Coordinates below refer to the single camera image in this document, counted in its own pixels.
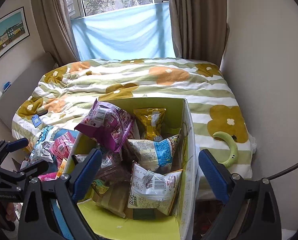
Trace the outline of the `person's left hand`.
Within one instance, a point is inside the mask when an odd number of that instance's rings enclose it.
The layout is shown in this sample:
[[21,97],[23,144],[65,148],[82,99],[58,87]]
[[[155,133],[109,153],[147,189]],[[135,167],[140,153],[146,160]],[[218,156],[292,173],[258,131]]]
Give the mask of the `person's left hand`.
[[17,219],[13,203],[8,203],[5,208],[5,211],[7,213],[5,217],[8,221],[14,222]]

